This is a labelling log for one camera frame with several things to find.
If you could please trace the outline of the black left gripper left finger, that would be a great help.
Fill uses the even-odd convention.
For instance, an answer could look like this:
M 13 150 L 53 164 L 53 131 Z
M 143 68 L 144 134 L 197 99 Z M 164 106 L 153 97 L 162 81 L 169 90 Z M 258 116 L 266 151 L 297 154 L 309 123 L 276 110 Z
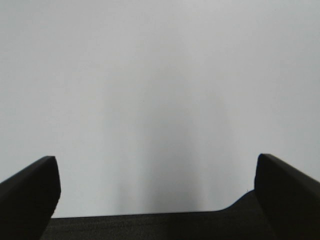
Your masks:
M 44 156 L 0 184 L 0 238 L 39 240 L 61 196 L 57 160 Z

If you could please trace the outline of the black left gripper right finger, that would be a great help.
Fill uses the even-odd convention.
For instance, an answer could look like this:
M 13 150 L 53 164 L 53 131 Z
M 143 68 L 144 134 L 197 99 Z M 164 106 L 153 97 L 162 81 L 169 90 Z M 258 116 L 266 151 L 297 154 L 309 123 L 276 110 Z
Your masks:
M 276 156 L 258 156 L 254 191 L 279 240 L 320 238 L 320 183 Z

